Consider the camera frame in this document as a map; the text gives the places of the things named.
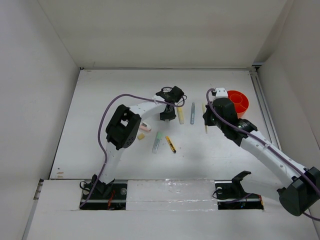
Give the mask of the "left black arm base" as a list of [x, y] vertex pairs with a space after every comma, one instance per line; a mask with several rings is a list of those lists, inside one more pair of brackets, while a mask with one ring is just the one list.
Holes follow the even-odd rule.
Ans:
[[91, 192], [97, 175], [94, 174], [90, 181], [81, 181], [79, 184], [82, 190], [79, 208], [81, 210], [106, 210], [122, 211], [126, 210], [128, 181], [113, 180], [105, 184], [98, 180], [93, 192]]

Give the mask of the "thin yellow pen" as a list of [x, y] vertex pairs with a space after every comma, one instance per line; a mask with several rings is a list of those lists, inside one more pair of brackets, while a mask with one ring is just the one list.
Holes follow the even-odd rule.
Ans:
[[[202, 113], [203, 113], [203, 115], [205, 114], [205, 112], [206, 112], [206, 104], [202, 103]], [[208, 134], [208, 126], [206, 124], [204, 125], [204, 130], [205, 130], [205, 133]]]

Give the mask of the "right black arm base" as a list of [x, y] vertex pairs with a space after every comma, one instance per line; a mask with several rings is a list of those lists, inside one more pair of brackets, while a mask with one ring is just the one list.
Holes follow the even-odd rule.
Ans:
[[250, 175], [250, 171], [242, 171], [231, 180], [215, 180], [212, 197], [217, 200], [218, 210], [264, 210], [262, 197], [247, 193], [241, 181]]

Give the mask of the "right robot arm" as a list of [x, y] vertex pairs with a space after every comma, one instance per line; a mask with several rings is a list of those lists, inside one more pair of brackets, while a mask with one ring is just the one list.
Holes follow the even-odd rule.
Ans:
[[252, 122], [239, 118], [223, 87], [208, 89], [206, 100], [204, 124], [218, 127], [227, 139], [252, 154], [281, 183], [273, 187], [263, 182], [245, 181], [251, 172], [244, 170], [231, 179], [230, 187], [217, 187], [216, 197], [233, 204], [256, 194], [278, 201], [293, 216], [309, 217], [306, 211], [320, 199], [319, 169], [307, 168], [292, 160], [269, 142]]

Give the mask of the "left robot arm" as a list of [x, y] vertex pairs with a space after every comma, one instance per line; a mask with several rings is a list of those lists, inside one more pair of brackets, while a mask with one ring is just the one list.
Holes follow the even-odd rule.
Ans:
[[[98, 127], [98, 144], [103, 151], [104, 161], [100, 172], [92, 177], [92, 192], [98, 197], [104, 199], [111, 194], [121, 155], [135, 141], [141, 123], [154, 115], [159, 115], [162, 121], [176, 118], [175, 109], [185, 103], [185, 93], [177, 86], [166, 89], [157, 92], [152, 98], [121, 94], [107, 106]], [[111, 105], [122, 97], [139, 99], [142, 102], [132, 106], [121, 104], [116, 108], [106, 126], [106, 144], [103, 144], [101, 131], [104, 119]]]

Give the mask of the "yellow highlighter marker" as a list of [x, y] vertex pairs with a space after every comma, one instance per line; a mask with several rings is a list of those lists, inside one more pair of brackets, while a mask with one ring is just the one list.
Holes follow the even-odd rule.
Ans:
[[177, 107], [176, 110], [177, 110], [179, 124], [183, 125], [185, 123], [183, 108], [182, 107]]

